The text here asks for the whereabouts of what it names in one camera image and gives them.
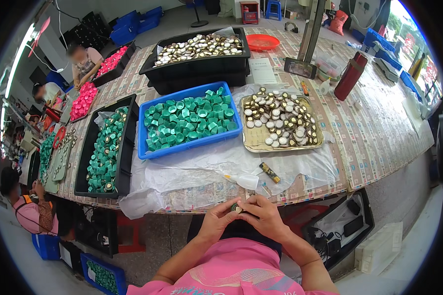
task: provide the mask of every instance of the patterned tablecloth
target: patterned tablecloth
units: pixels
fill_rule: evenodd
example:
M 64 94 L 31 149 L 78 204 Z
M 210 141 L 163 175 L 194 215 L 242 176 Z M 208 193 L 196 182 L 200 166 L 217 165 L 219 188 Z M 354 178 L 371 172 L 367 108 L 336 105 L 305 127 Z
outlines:
M 286 88 L 294 86 L 301 91 L 302 78 L 284 72 L 282 58 L 296 58 L 302 35 L 263 28 L 245 28 L 244 30 L 246 34 L 264 33 L 280 40 L 280 45 L 275 50 L 251 52 L 251 58 L 269 58 L 277 82 Z M 136 51 L 121 77 L 100 87 L 100 93 L 95 98 L 95 103 L 89 113 L 133 93 L 137 95 L 138 105 L 160 97 L 154 88 L 147 86 L 146 76 L 138 74 L 153 47 L 154 45 Z M 330 56 L 336 55 L 346 63 L 356 51 L 352 47 L 324 38 L 318 38 L 316 46 L 316 52 L 324 52 Z M 308 177 L 298 175 L 289 189 L 272 197 L 272 202 L 277 205 L 305 202 L 338 192 L 357 190 L 406 166 L 433 145 L 434 141 L 429 125 L 425 122 L 417 134 L 402 107 L 402 99 L 406 96 L 406 87 L 402 80 L 399 80 L 398 83 L 387 80 L 380 68 L 371 60 L 367 63 L 359 82 L 344 102 L 335 97 L 332 92 L 334 87 L 331 87 L 330 93 L 321 95 L 318 91 L 321 81 L 318 78 L 315 80 L 303 79 L 303 81 L 309 88 L 310 100 L 318 116 L 319 126 L 336 138 L 336 143 L 328 145 L 334 157 L 338 180 L 329 185 L 304 190 L 304 187 L 307 187 Z M 358 111 L 353 106 L 355 99 L 362 101 L 362 110 Z M 68 126 L 68 128 L 76 129 L 78 139 L 73 148 L 75 152 L 69 157 L 71 168 L 65 179 L 59 184 L 57 195 L 83 204 L 119 209 L 117 200 L 74 195 L 73 183 L 77 174 L 86 128 L 90 124 L 90 117 L 89 115 Z M 218 202 L 220 195 L 223 198 L 232 198 L 237 195 L 248 197 L 252 193 L 230 183 L 216 183 L 203 188 L 171 191 L 164 194 L 168 203 L 186 204 L 185 208 L 187 209 L 175 210 L 169 206 L 159 212 L 204 212 L 210 206 L 201 208 L 190 206 L 190 201 L 187 199 L 194 192 L 206 194 L 208 200 L 215 199 Z

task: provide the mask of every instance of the window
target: window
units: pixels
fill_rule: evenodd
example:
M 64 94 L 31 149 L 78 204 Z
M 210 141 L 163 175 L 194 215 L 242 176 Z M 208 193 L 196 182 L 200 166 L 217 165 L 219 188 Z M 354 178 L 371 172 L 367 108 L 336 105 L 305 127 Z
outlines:
M 398 0 L 392 0 L 390 3 L 386 37 L 388 41 L 402 44 L 400 50 L 395 52 L 395 56 L 406 71 L 410 69 L 415 60 L 419 60 L 422 54 L 425 54 L 425 60 L 422 62 L 416 82 L 425 93 L 426 103 L 428 105 L 436 103 L 441 98 L 442 92 L 433 57 L 413 18 Z

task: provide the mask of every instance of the red stool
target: red stool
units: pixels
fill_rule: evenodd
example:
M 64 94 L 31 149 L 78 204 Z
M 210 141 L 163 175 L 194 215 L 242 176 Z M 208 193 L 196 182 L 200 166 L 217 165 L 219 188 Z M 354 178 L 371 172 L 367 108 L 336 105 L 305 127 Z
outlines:
M 123 212 L 118 212 L 118 253 L 146 252 L 146 244 L 140 243 L 140 229 L 143 228 L 144 222 L 144 217 L 131 220 Z M 123 235 L 125 233 L 131 233 L 132 243 L 130 245 L 125 245 L 126 240 L 123 241 L 123 237 L 120 238 L 120 234 Z
M 328 208 L 329 206 L 324 205 L 306 205 L 288 215 L 283 221 L 293 233 L 303 238 L 304 236 L 302 234 L 302 227 L 310 222 L 313 217 L 322 214 L 323 212 L 328 210 Z M 282 252 L 292 258 L 284 249 L 284 247 L 282 247 Z

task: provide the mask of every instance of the glue bottle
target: glue bottle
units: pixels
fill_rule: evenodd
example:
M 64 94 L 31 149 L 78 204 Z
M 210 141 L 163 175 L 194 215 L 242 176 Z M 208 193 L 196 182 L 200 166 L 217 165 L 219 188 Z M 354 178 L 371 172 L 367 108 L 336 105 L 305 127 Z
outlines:
M 259 176 L 251 174 L 244 174 L 240 176 L 225 175 L 225 177 L 230 180 L 236 181 L 239 186 L 250 190 L 255 190 L 257 187 L 257 183 L 259 182 Z
M 330 77 L 320 85 L 320 92 L 325 95 L 330 90 Z

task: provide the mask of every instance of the lighter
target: lighter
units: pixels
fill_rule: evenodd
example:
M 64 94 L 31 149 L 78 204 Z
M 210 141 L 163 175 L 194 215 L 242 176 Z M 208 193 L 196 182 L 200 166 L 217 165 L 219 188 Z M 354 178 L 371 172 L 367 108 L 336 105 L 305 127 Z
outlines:
M 269 166 L 267 166 L 266 163 L 262 162 L 259 167 L 267 174 L 269 175 L 269 177 L 275 182 L 278 183 L 280 181 L 280 177 L 277 176 L 277 174 L 272 171 L 271 168 L 269 168 Z

